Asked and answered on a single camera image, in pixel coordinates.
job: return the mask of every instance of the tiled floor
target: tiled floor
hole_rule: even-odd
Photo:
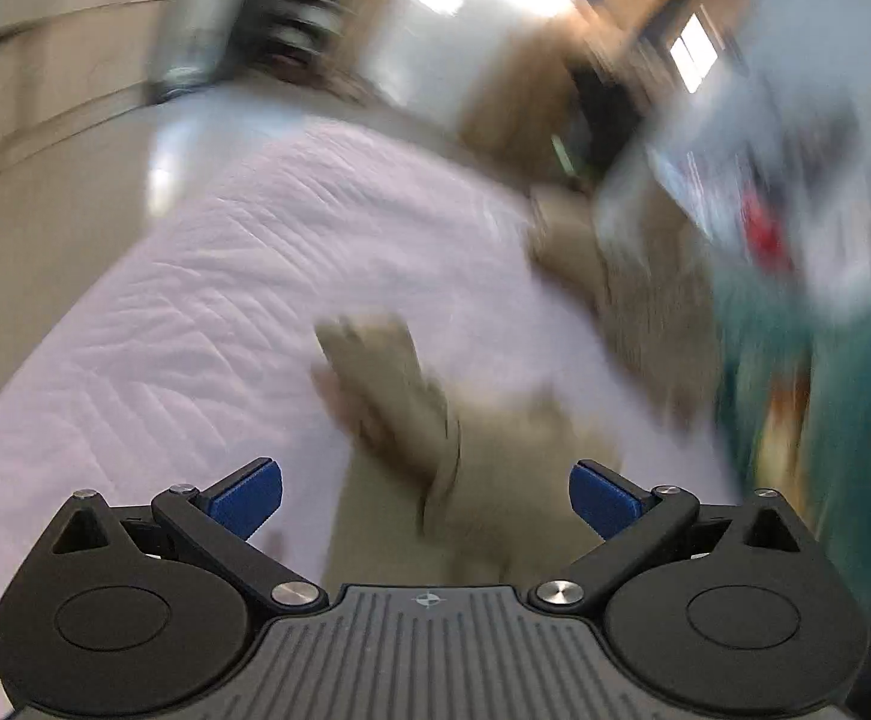
[[[0,175],[0,389],[154,218],[312,115],[475,165],[439,132],[389,108],[261,77],[139,109],[57,143]]]

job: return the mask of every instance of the teal fabric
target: teal fabric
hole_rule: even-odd
[[[832,327],[757,275],[714,276],[725,375],[717,422],[740,482],[753,457],[773,372],[812,365],[801,457],[818,538],[871,618],[871,317]]]

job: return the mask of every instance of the silver screw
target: silver screw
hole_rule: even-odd
[[[319,600],[319,588],[307,581],[283,581],[272,589],[272,600],[284,607],[304,607]]]
[[[535,594],[540,601],[545,601],[547,604],[555,605],[556,607],[567,607],[567,605],[577,604],[582,600],[585,593],[574,581],[565,579],[556,579],[552,581],[544,581],[535,589]]]

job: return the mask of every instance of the bed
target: bed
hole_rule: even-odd
[[[350,447],[312,385],[313,324],[341,313],[402,314],[453,384],[551,384],[637,483],[734,501],[707,430],[657,427],[588,314],[530,270],[527,224],[525,199],[348,125],[248,159],[103,276],[0,394],[0,594],[72,490],[145,503],[258,456],[285,495],[252,543],[318,580]]]

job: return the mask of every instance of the blue gripper pad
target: blue gripper pad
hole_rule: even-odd
[[[606,540],[643,514],[638,498],[581,464],[569,474],[569,500],[572,511]]]
[[[252,536],[282,503],[282,471],[264,464],[209,501],[205,512],[239,538]]]

